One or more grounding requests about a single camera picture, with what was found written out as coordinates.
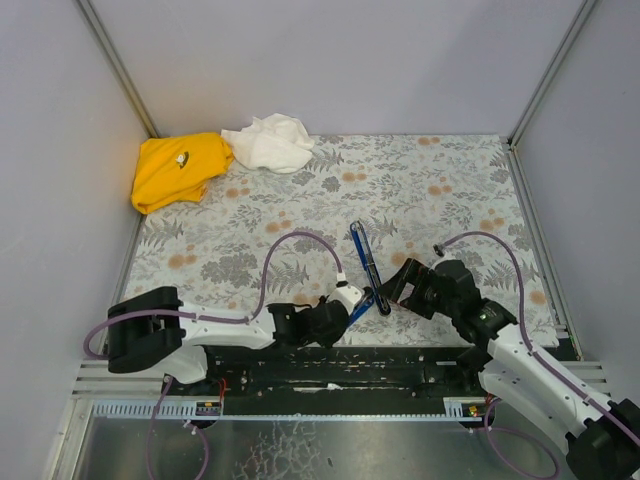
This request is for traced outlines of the blue stapler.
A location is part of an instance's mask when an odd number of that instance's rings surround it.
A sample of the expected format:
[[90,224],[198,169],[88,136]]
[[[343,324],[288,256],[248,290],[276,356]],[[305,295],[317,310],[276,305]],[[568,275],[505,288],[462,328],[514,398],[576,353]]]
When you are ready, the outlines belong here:
[[362,298],[358,301],[350,315],[349,326],[352,326],[372,306],[376,306],[378,313],[384,317],[391,314],[391,306],[380,294],[382,282],[363,224],[359,220],[356,220],[350,224],[349,231],[360,263],[369,281],[369,285],[363,290]]

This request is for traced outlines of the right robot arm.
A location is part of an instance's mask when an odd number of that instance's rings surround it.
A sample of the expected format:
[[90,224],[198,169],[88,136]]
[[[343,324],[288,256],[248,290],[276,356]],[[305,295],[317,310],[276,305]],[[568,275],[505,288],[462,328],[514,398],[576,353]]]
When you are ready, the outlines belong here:
[[482,389],[517,410],[564,453],[578,479],[628,479],[639,471],[639,408],[589,386],[522,325],[481,295],[463,262],[429,268],[414,259],[379,288],[380,295],[424,318],[451,320],[471,347],[458,360]]

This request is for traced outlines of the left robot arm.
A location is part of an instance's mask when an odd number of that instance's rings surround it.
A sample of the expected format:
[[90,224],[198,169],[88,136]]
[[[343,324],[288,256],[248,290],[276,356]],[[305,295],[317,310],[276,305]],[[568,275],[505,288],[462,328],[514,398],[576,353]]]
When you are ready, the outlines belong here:
[[108,311],[108,371],[156,370],[192,384],[207,376],[207,347],[330,348],[347,330],[361,298],[361,290],[341,281],[315,306],[272,303],[249,320],[242,313],[184,303],[176,288],[159,287]]

